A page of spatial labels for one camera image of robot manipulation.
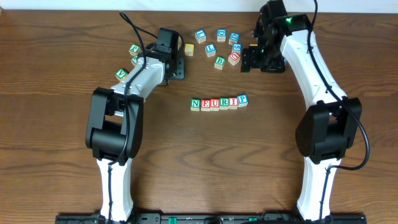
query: wooden table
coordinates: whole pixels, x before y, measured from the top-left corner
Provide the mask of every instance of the wooden table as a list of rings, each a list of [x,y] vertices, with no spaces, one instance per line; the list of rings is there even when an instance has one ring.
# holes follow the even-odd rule
[[[294,131],[305,113],[290,67],[282,74],[240,64],[213,67],[194,32],[241,34],[244,46],[258,13],[128,12],[157,34],[179,31],[195,44],[186,79],[156,88],[145,103],[144,137],[133,162],[136,207],[164,213],[261,213],[290,210],[303,178]],[[398,16],[320,14],[323,58],[338,84],[363,104],[371,142],[367,166],[339,170],[331,210],[364,212],[369,223],[396,223],[398,211]],[[144,42],[155,40],[142,34]],[[100,170],[85,146],[93,90],[117,83],[132,65],[137,38],[114,11],[3,11],[0,16],[0,222],[53,223],[59,213],[93,213],[102,205]],[[236,111],[193,112],[191,98],[247,93]],[[343,164],[364,156],[358,131]]]

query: row of blocks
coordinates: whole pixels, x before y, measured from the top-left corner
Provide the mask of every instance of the row of blocks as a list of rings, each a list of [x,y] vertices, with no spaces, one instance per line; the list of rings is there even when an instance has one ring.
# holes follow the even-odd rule
[[[246,94],[237,97],[211,99],[211,100],[191,100],[192,111],[219,111],[219,110],[236,110],[238,107],[247,106],[249,103]]]
[[[206,32],[204,30],[199,30],[195,32],[195,38],[198,41],[198,43],[203,43],[206,41]],[[226,40],[226,29],[219,29],[217,30],[217,41],[218,42],[225,42]],[[232,32],[231,35],[229,35],[229,45],[236,44],[238,43],[239,40],[239,34]]]

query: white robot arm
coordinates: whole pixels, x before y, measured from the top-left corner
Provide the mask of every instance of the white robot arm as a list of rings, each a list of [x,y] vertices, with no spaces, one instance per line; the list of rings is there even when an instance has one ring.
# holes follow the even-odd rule
[[[282,45],[280,46],[280,51],[292,67],[301,91],[303,92],[305,105],[308,109],[310,106],[316,105],[318,101],[333,103],[336,102],[336,99],[327,92],[326,86],[323,84],[318,72],[315,70],[314,64],[308,53],[307,36],[308,30],[295,31],[292,32],[292,35],[290,36],[284,36]],[[311,45],[317,64],[320,66],[327,82],[329,85],[333,86],[334,92],[343,99],[342,97],[346,96],[346,94],[337,85],[325,64],[325,61],[322,59],[315,40],[315,34],[313,32],[311,33]],[[320,201],[324,184],[322,180],[325,180],[325,171],[329,166],[337,166],[340,162],[341,159],[332,158],[321,161],[319,164],[314,164],[309,157],[304,158],[305,167],[303,186],[300,197],[297,201],[297,208],[304,220],[319,219]],[[330,214],[329,199],[335,173],[336,169],[333,169],[329,175],[322,218],[325,218]]]
[[[123,81],[110,90],[97,88],[93,93],[86,145],[93,150],[93,156],[98,159],[103,186],[101,216],[107,220],[125,222],[131,214],[133,208],[130,193],[131,165],[142,140],[143,104],[151,91],[164,80],[183,79],[183,59],[178,58],[179,38],[180,35],[177,32],[160,28],[159,37],[153,49],[145,49],[146,65],[144,65],[143,54],[139,54],[135,69]],[[130,83],[130,86],[125,92],[127,83]],[[127,138],[127,120],[124,116],[125,94],[128,98],[130,134],[126,151],[123,153],[124,141]],[[106,114],[122,116],[123,123],[117,124],[105,120]],[[111,165],[109,179],[109,163],[113,161],[117,163]],[[112,204],[111,213],[109,213],[109,201]]]
[[[292,67],[307,108],[296,129],[296,143],[305,164],[297,208],[302,220],[315,221],[320,218],[323,202],[321,218],[324,219],[330,215],[329,201],[336,173],[336,169],[330,170],[322,200],[326,170],[340,165],[345,150],[353,144],[357,124],[328,92],[309,49],[327,85],[356,117],[360,117],[361,103],[357,98],[348,99],[337,85],[322,59],[313,32],[310,36],[311,46],[308,46],[310,21],[305,14],[288,16],[281,0],[269,1],[260,12],[253,31],[258,45],[243,50],[241,70],[248,72],[251,68],[260,68],[262,72],[281,73],[285,71],[284,60]]]

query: wooden toy block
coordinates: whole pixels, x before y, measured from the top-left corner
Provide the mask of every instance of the wooden toy block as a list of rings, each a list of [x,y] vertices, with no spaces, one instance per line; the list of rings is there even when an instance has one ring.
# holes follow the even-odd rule
[[[133,44],[131,45],[129,52],[132,56],[136,56],[137,54],[139,54],[139,52],[141,52],[141,48],[138,45]]]
[[[220,98],[220,110],[228,110],[229,98]]]
[[[233,44],[232,45],[232,53],[236,52],[239,55],[241,55],[241,51],[242,51],[242,44]]]
[[[198,100],[198,99],[191,100],[191,110],[192,111],[200,111],[200,100]]]
[[[232,52],[228,57],[228,61],[231,63],[231,65],[236,65],[240,60],[241,56],[236,52]]]
[[[210,100],[210,110],[212,110],[212,111],[220,110],[220,99],[211,99]]]
[[[203,43],[206,41],[206,33],[204,30],[199,30],[195,33],[195,38],[198,41],[198,43]]]
[[[229,36],[229,45],[232,45],[232,44],[236,44],[236,43],[238,43],[238,40],[239,40],[239,34],[237,34],[237,33],[231,33],[231,35]]]
[[[120,69],[115,75],[119,81],[123,81],[127,77],[127,72],[124,69]]]
[[[248,96],[246,94],[242,94],[238,96],[239,107],[247,106],[249,103]]]
[[[225,64],[225,58],[223,58],[221,56],[217,56],[216,61],[214,62],[214,67],[222,70],[224,67],[224,64]]]
[[[193,50],[195,46],[193,44],[185,44],[185,55],[193,56]]]
[[[138,61],[138,55],[134,56],[134,57],[131,59],[132,65],[133,65],[133,66],[137,66],[137,61]]]
[[[202,100],[200,105],[200,110],[210,111],[210,100]]]
[[[219,29],[217,31],[217,41],[225,42],[225,40],[226,40],[226,29]]]
[[[207,57],[211,57],[216,55],[216,46],[214,46],[214,44],[209,44],[206,45],[206,55]]]
[[[229,107],[230,110],[236,110],[238,108],[238,98],[237,97],[230,97],[229,98]]]

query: black cable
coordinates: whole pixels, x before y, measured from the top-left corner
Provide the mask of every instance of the black cable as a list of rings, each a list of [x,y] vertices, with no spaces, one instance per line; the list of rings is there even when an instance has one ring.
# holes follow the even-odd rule
[[[365,128],[362,125],[362,123],[359,121],[359,119],[356,117],[356,115],[346,106],[346,104],[336,95],[336,93],[331,89],[331,86],[328,84],[328,82],[326,81],[326,78],[323,76],[321,70],[319,69],[319,66],[317,64],[317,61],[315,60],[315,57],[313,55],[312,52],[312,48],[311,48],[311,33],[313,30],[313,26],[315,24],[315,19],[317,18],[317,13],[318,13],[318,3],[317,0],[313,0],[315,3],[315,13],[313,15],[313,19],[312,19],[312,23],[311,26],[308,30],[308,37],[307,37],[307,42],[308,42],[308,52],[310,53],[312,62],[320,76],[320,78],[322,79],[323,84],[325,84],[326,86],[326,90],[336,99],[336,101],[340,104],[340,106],[347,111],[347,113],[354,119],[355,123],[358,125],[359,129],[361,130],[361,133],[363,135],[363,139],[365,142],[365,147],[366,147],[366,152],[365,152],[365,157],[362,161],[362,163],[360,163],[360,165],[356,166],[356,167],[346,167],[346,166],[329,166],[326,169],[326,177],[325,177],[325,183],[323,185],[323,192],[322,192],[322,199],[320,201],[320,214],[319,214],[319,221],[322,219],[322,210],[323,210],[323,201],[325,200],[325,194],[326,194],[326,187],[327,187],[327,183],[328,183],[328,178],[329,178],[329,174],[330,174],[330,169],[332,168],[336,168],[336,169],[344,169],[344,170],[359,170],[362,167],[364,167],[366,165],[366,163],[369,160],[369,156],[370,156],[370,145],[369,145],[369,138],[368,135],[366,134]]]
[[[113,222],[111,218],[111,212],[112,212],[112,195],[111,195],[111,171],[112,171],[112,165],[119,162],[122,157],[124,157],[124,154],[126,153],[127,149],[127,142],[130,137],[130,112],[129,112],[129,100],[127,98],[128,94],[128,89],[130,89],[130,85],[132,81],[145,69],[146,64],[147,64],[147,57],[146,57],[146,52],[145,52],[145,47],[144,43],[141,39],[141,36],[138,33],[137,27],[131,22],[130,18],[123,12],[119,12],[120,16],[128,23],[131,25],[131,27],[134,29],[134,32],[137,34],[137,37],[139,39],[139,42],[141,44],[141,49],[142,49],[142,56],[144,57],[144,63],[141,65],[141,68],[126,82],[126,85],[124,87],[124,115],[126,116],[126,138],[124,139],[124,144],[122,151],[120,152],[119,156],[112,162],[108,164],[108,192],[109,192],[109,215],[108,215],[108,224]]]
[[[138,26],[136,26],[136,25],[134,25],[134,27],[135,27],[137,30],[143,31],[144,33],[149,34],[149,35],[151,35],[151,36],[153,36],[153,37],[155,37],[155,38],[157,39],[157,36],[156,36],[155,34],[153,34],[153,33],[151,33],[151,32],[148,32],[148,31],[146,31],[146,30],[144,30],[144,29],[141,29],[140,27],[138,27]]]
[[[261,220],[262,220],[262,221],[265,221],[265,215],[268,214],[268,213],[271,213],[271,212],[278,213],[278,214],[280,215],[280,217],[283,219],[283,221],[285,220],[284,216],[283,216],[280,212],[278,212],[277,210],[267,210],[267,211],[265,211],[265,212],[261,215]]]

